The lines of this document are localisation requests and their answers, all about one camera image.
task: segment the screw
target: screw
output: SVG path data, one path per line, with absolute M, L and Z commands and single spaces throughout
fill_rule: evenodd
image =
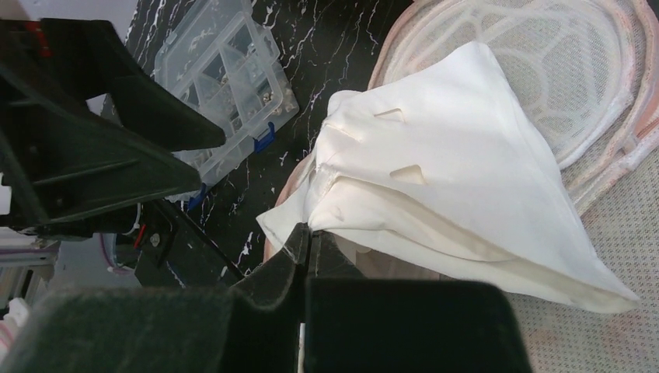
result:
M 153 247 L 158 247 L 160 245 L 160 235 L 158 233 L 154 233 L 148 241 L 151 243 Z

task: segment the white cloth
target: white cloth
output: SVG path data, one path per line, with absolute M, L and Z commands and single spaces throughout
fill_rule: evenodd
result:
M 257 218 L 275 249 L 303 221 L 454 278 L 595 312 L 636 306 L 487 45 L 338 92 L 328 114 L 299 188 Z

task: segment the black marble table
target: black marble table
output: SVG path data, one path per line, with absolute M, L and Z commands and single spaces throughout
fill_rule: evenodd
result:
M 127 48 L 147 74 L 162 42 L 194 0 L 140 0 Z M 274 206 L 295 165 L 312 148 L 330 96 L 366 89 L 380 47 L 411 0 L 253 0 L 253 18 L 271 28 L 300 113 L 276 140 L 253 153 L 189 212 L 206 235 L 248 274 L 263 260 L 256 216 Z M 103 116 L 113 117 L 111 105 Z

